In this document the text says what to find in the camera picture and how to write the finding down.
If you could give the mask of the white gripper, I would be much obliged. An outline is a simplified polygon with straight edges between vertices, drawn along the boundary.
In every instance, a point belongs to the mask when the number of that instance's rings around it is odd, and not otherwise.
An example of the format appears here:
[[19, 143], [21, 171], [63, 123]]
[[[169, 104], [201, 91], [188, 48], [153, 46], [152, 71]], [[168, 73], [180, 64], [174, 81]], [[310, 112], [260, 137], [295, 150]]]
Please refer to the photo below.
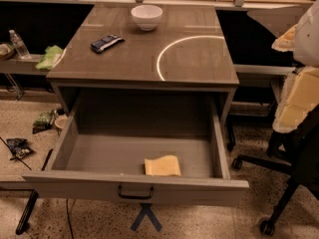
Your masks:
[[[295, 32], [296, 25], [277, 38], [271, 48], [278, 52], [292, 52]], [[285, 79], [272, 128], [280, 133], [291, 132], [297, 129], [318, 105], [319, 69], [306, 66], [292, 72]]]

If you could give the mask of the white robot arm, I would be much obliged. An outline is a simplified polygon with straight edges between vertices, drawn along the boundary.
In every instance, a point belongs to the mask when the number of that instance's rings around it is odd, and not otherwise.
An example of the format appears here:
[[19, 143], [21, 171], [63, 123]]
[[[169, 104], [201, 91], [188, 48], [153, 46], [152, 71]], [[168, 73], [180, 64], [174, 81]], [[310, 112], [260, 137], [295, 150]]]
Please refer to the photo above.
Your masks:
[[288, 133], [319, 105], [319, 0], [274, 41], [272, 48], [292, 51], [293, 59], [302, 64], [285, 79], [272, 125], [275, 131]]

